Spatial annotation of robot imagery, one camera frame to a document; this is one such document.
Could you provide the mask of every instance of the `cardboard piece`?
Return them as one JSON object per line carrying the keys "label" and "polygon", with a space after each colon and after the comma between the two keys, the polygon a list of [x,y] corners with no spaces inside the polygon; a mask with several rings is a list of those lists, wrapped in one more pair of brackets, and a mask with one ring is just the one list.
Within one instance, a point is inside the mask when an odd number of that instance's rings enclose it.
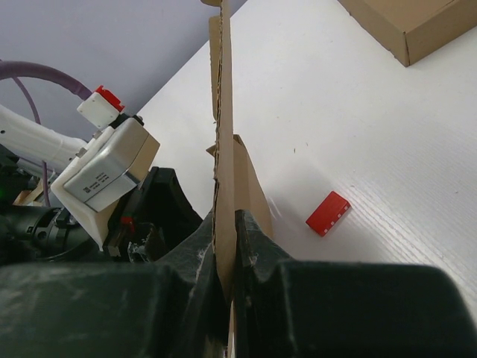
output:
{"label": "cardboard piece", "polygon": [[476,0],[339,0],[409,66],[477,26]]}
{"label": "cardboard piece", "polygon": [[212,208],[212,247],[218,278],[225,298],[232,291],[236,259],[236,220],[233,174],[232,44],[228,0],[202,0],[214,6],[220,3],[219,17],[209,21],[212,70],[212,98],[217,128],[214,152],[214,199]]}
{"label": "cardboard piece", "polygon": [[[235,210],[249,210],[265,235],[273,239],[270,207],[256,176],[247,148],[238,134],[233,136]],[[214,155],[215,145],[207,149]]]}

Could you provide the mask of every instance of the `box side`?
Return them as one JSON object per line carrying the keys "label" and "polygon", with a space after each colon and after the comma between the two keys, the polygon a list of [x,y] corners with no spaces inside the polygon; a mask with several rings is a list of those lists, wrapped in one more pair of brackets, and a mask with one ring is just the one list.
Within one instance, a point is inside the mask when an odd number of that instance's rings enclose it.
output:
{"label": "box side", "polygon": [[404,66],[409,66],[404,33],[364,0],[338,0],[352,17]]}
{"label": "box side", "polygon": [[477,1],[452,1],[431,19],[405,35],[409,48],[409,63],[416,63],[475,26]]}

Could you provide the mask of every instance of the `table surface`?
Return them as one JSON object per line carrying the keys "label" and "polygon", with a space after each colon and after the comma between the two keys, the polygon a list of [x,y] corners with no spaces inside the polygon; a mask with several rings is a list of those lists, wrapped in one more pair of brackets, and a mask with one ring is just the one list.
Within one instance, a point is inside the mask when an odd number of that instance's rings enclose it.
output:
{"label": "table surface", "polygon": [[[477,317],[477,28],[407,69],[333,0],[248,0],[232,33],[234,128],[275,241],[297,259],[438,266]],[[205,216],[208,43],[139,114],[154,165]],[[320,238],[305,220],[331,190],[353,209]]]}

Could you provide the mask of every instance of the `cable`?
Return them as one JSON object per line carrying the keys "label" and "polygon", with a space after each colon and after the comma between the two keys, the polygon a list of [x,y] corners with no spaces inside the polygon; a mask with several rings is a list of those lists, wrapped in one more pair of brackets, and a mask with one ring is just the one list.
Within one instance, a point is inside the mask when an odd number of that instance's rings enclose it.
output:
{"label": "cable", "polygon": [[92,94],[80,81],[52,67],[23,61],[3,61],[0,63],[0,81],[18,77],[39,78],[59,84],[83,101],[87,100]]}
{"label": "cable", "polygon": [[[27,99],[28,104],[30,105],[30,108],[31,108],[31,112],[33,112],[33,117],[35,118],[35,122],[38,125],[42,125],[42,122],[40,120],[40,115],[38,114],[37,106],[35,105],[35,102],[33,101],[27,88],[17,77],[12,77],[12,79],[16,83],[16,85],[20,88],[20,90],[23,92],[23,95]],[[42,182],[43,182],[43,196],[45,198],[45,205],[47,207],[50,207],[51,206],[50,197],[48,194],[48,168],[46,167],[46,162],[44,161],[42,161]]]}

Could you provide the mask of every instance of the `white pipe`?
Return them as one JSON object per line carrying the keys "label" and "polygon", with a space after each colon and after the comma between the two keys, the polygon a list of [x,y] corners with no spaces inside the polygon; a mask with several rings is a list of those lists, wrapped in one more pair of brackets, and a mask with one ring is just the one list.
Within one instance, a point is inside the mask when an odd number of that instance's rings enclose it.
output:
{"label": "white pipe", "polygon": [[63,171],[86,145],[82,139],[64,136],[20,116],[0,104],[0,144],[13,153],[47,162]]}

